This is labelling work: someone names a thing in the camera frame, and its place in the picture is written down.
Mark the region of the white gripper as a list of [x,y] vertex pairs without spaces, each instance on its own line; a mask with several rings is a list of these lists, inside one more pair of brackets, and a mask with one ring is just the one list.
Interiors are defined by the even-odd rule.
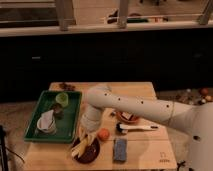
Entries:
[[79,134],[86,135],[97,131],[100,127],[100,121],[88,119],[85,115],[81,117]]

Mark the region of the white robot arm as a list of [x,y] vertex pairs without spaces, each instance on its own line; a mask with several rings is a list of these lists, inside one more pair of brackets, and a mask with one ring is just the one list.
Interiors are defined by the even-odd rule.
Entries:
[[87,107],[81,117],[86,133],[98,130],[105,108],[182,131],[189,135],[188,171],[213,171],[213,102],[200,106],[115,94],[107,84],[97,84],[85,94]]

